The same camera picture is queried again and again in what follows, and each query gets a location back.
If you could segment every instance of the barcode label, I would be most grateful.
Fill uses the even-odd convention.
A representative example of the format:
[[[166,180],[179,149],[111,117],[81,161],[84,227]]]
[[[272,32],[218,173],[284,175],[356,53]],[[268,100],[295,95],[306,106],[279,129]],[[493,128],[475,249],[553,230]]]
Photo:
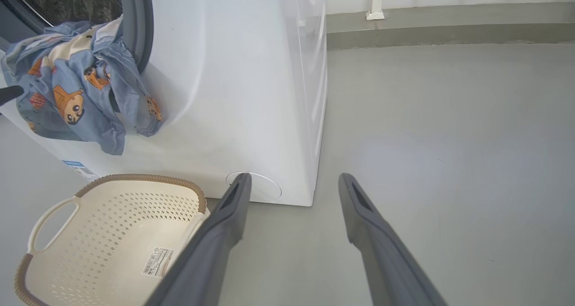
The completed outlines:
[[[168,271],[168,264],[174,253],[173,249],[155,247],[146,265],[142,270],[142,275],[151,275],[152,277],[164,277]]]
[[[90,170],[88,170],[88,168],[80,168],[82,169],[82,171],[84,171],[85,173],[87,173],[88,175],[93,175],[94,173]]]
[[[84,179],[86,180],[94,181],[99,178],[95,173],[90,171],[90,169],[86,168],[86,165],[83,165],[80,162],[77,161],[63,161],[63,162],[69,165],[70,168],[76,170],[77,173],[80,173],[80,176],[84,177]]]

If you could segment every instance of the wall baseboard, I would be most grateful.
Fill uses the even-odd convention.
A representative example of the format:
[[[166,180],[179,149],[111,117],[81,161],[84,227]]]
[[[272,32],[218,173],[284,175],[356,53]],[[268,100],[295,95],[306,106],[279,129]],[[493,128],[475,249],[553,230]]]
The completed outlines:
[[[387,9],[385,17],[366,21],[363,12],[327,15],[327,49],[575,42],[575,3]]]

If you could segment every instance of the white plastic basket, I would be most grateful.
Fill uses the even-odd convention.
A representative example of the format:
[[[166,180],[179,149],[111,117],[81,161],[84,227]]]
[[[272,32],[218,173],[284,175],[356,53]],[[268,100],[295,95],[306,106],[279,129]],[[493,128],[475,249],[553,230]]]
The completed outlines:
[[[75,211],[37,250],[43,224],[67,204]],[[205,196],[190,181],[102,177],[38,220],[18,267],[16,294],[30,306],[140,306],[207,216]]]

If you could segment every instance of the white pipe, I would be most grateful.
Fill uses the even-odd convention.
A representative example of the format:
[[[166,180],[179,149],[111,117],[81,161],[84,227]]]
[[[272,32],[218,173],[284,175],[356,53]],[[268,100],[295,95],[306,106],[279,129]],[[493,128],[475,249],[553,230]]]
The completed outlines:
[[[382,0],[372,0],[372,8],[365,15],[368,21],[384,19],[384,11],[381,9],[381,3]]]

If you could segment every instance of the concrete floor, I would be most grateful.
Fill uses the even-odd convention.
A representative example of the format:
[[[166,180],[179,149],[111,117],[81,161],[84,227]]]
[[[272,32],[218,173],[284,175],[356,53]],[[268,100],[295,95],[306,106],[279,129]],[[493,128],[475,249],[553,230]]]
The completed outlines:
[[[250,205],[221,306],[371,304],[345,236],[343,172],[448,304],[572,304],[575,45],[335,51],[328,80],[314,205]],[[7,120],[0,128],[0,230],[13,247],[0,304],[17,305],[13,274],[31,227],[85,181]]]

